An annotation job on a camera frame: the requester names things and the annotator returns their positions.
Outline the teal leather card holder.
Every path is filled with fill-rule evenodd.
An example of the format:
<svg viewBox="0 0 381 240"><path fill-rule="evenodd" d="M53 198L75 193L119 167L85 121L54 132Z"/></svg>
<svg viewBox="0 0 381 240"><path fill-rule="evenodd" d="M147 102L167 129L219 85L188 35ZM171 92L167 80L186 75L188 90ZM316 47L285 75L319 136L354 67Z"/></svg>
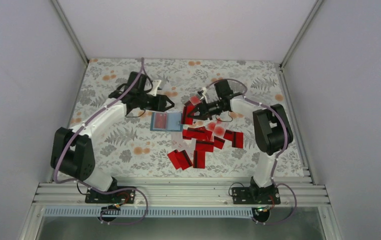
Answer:
<svg viewBox="0 0 381 240"><path fill-rule="evenodd" d="M181 132L183 130L182 113L153 113L151 117L150 130L155 132Z"/></svg>

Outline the red striped card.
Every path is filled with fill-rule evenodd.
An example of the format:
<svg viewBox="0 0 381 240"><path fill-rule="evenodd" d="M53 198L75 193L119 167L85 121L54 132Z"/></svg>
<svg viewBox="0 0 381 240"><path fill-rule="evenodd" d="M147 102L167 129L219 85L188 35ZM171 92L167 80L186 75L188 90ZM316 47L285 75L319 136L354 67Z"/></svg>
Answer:
<svg viewBox="0 0 381 240"><path fill-rule="evenodd" d="M181 124L182 125L193 125L194 119L192 118L191 112L194 110L195 106L190 104L190 105L185 105L183 107L182 111L182 117L181 117Z"/></svg>
<svg viewBox="0 0 381 240"><path fill-rule="evenodd" d="M153 120L153 128L157 130L164 130L167 127L167 114L156 113Z"/></svg>

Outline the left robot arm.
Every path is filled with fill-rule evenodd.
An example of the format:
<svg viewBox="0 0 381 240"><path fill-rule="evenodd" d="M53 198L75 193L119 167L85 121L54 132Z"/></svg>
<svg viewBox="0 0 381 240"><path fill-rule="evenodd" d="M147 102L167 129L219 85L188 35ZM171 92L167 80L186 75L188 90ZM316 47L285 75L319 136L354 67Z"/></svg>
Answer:
<svg viewBox="0 0 381 240"><path fill-rule="evenodd" d="M173 108L174 102L158 93L160 83L151 80L144 70L132 71L127 82L111 92L102 107L84 122L72 128L60 127L54 134L50 160L53 181L63 183L58 178L62 173L68 181L94 189L104 202L114 201L118 195L115 178L97 168L93 141L134 109L164 113Z"/></svg>

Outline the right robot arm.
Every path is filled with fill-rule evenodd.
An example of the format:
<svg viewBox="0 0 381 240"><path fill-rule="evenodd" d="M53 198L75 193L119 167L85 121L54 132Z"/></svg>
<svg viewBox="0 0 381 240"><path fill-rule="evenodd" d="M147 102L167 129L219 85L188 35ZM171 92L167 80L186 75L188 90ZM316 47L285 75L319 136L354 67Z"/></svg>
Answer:
<svg viewBox="0 0 381 240"><path fill-rule="evenodd" d="M207 102L207 87L199 90L200 102L188 116L208 120L223 112L235 112L253 122L254 139L262 154L250 180L249 197L261 204L268 198L268 190L277 186L274 180L277 161L293 141L293 132L282 104L268 106L252 100L244 92L233 92L229 82L229 78L213 82L218 99L212 102Z"/></svg>

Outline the white card top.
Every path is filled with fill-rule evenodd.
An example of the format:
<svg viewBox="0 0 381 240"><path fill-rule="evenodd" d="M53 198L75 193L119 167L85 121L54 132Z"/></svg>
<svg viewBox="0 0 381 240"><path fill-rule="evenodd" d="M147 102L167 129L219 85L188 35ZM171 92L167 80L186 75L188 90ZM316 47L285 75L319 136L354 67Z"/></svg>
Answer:
<svg viewBox="0 0 381 240"><path fill-rule="evenodd" d="M201 98L198 95L194 95L189 98L189 101L193 106L196 106L201 103Z"/></svg>

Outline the white card red dot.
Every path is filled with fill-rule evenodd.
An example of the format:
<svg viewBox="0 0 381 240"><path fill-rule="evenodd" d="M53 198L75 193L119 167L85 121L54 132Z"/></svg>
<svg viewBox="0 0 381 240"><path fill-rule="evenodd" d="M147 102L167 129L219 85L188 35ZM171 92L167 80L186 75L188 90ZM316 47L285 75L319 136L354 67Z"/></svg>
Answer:
<svg viewBox="0 0 381 240"><path fill-rule="evenodd" d="M222 138L226 132L226 129L221 125L216 125L213 133L215 136Z"/></svg>

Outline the red card top pile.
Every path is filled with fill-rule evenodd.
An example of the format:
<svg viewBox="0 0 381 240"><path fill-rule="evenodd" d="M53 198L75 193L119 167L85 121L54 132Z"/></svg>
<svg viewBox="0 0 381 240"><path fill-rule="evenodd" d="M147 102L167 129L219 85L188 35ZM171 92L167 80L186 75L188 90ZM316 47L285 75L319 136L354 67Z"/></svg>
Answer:
<svg viewBox="0 0 381 240"><path fill-rule="evenodd" d="M211 141L213 137L213 132L206 129L205 127L188 127L182 131L182 138L184 140L201 140L201 141Z"/></svg>

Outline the red card pile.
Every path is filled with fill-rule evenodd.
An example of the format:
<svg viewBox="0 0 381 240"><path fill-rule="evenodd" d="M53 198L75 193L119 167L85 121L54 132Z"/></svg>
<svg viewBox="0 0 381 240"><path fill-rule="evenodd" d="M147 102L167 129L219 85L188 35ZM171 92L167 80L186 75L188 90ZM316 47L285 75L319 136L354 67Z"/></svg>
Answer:
<svg viewBox="0 0 381 240"><path fill-rule="evenodd" d="M195 142L195 150L199 152L214 152L215 143L213 141L199 140Z"/></svg>
<svg viewBox="0 0 381 240"><path fill-rule="evenodd" d="M201 141L211 141L213 137L213 132L206 129L205 127L188 127L182 131L182 138L184 140L201 140Z"/></svg>

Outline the red card centre pile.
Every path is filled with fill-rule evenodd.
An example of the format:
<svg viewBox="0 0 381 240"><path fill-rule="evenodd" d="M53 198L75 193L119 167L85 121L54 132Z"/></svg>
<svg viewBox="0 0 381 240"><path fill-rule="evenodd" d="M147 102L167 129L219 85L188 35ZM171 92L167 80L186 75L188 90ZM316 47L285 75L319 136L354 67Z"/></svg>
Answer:
<svg viewBox="0 0 381 240"><path fill-rule="evenodd" d="M195 142L195 150L199 152L214 152L215 143L213 141L199 140Z"/></svg>

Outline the red card right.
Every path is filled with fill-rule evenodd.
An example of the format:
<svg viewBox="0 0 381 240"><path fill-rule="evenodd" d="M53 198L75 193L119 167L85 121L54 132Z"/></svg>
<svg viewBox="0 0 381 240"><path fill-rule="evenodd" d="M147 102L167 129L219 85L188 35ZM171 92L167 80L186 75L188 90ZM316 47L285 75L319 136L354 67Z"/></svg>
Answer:
<svg viewBox="0 0 381 240"><path fill-rule="evenodd" d="M244 133L238 132L238 131L232 131L232 130L226 130L223 138L225 140L231 141L233 148L244 148Z"/></svg>

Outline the white april card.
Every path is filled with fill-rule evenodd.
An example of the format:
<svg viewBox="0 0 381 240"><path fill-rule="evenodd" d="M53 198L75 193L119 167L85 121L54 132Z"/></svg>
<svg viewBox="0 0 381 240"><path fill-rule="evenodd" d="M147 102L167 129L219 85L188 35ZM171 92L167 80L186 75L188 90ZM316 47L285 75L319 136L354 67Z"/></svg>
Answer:
<svg viewBox="0 0 381 240"><path fill-rule="evenodd" d="M189 148L189 145L183 139L181 132L173 132L171 134L171 147L173 150L183 151Z"/></svg>

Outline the red card front middle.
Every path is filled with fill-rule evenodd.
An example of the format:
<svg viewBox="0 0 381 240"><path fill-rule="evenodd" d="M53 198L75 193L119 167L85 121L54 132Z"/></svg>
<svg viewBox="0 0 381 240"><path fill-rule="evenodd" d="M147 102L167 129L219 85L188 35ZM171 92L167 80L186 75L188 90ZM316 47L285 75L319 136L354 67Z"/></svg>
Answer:
<svg viewBox="0 0 381 240"><path fill-rule="evenodd" d="M193 168L204 169L206 167L206 152L195 150L193 153Z"/></svg>

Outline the red card front left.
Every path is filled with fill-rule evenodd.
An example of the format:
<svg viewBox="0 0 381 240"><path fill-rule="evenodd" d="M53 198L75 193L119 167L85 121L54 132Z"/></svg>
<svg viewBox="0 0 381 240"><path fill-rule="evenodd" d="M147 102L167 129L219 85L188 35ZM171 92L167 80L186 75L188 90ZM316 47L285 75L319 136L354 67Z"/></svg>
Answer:
<svg viewBox="0 0 381 240"><path fill-rule="evenodd" d="M186 152L186 150L182 150L182 151L174 150L168 153L167 157L169 158L173 167L176 170L178 169L185 170L193 166L193 163L188 153Z"/></svg>

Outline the floral table mat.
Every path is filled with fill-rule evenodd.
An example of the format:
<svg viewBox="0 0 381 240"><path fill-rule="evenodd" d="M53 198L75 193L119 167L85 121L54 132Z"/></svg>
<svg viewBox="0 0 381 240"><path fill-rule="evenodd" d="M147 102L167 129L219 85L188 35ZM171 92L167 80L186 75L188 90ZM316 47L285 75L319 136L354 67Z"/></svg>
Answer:
<svg viewBox="0 0 381 240"><path fill-rule="evenodd" d="M91 59L70 124L79 125L99 110L108 95L140 67L139 59ZM152 80L162 80L160 93L174 102L174 112L180 112L198 90L221 79L230 79L234 92L245 93L256 102L268 106L285 103L275 64L270 61L147 59L145 69ZM215 99L213 85L207 96ZM252 121L242 114L225 112L220 120L225 130L244 134L243 148L226 141L222 149L205 155L204 169L186 170L174 168L167 156L173 151L172 132L151 131L151 116L148 111L135 109L94 140L96 166L114 177L235 178L254 174L262 153L255 142Z"/></svg>

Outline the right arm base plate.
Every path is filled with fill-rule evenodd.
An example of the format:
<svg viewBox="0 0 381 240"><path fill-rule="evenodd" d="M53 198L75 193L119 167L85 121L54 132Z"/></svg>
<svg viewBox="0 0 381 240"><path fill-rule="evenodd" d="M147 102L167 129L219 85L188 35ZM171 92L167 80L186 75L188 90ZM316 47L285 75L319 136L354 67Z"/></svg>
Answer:
<svg viewBox="0 0 381 240"><path fill-rule="evenodd" d="M279 205L281 198L279 189L273 185L268 187L232 187L232 201L235 205Z"/></svg>

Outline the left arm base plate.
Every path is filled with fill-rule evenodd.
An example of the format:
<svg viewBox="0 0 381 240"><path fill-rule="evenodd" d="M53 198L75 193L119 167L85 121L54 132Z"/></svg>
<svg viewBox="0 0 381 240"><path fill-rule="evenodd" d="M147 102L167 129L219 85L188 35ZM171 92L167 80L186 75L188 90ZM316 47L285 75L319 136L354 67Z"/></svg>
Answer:
<svg viewBox="0 0 381 240"><path fill-rule="evenodd" d="M136 188L133 186L119 186L125 189L112 194L102 194L95 190L89 189L85 196L86 204L133 204L135 200Z"/></svg>

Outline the aluminium rail frame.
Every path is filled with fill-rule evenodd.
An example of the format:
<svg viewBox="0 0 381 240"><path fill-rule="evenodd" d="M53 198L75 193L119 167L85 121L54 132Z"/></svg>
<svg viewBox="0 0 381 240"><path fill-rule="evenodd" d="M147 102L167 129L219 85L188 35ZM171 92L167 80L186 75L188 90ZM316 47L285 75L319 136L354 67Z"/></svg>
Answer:
<svg viewBox="0 0 381 240"><path fill-rule="evenodd" d="M136 187L134 206L151 207L231 207L228 189L232 183L249 185L249 177L119 177L121 186ZM314 185L308 176L278 177L280 207L325 207L330 199L323 185ZM74 183L40 183L33 198L35 205L83 206L85 196L78 193Z"/></svg>

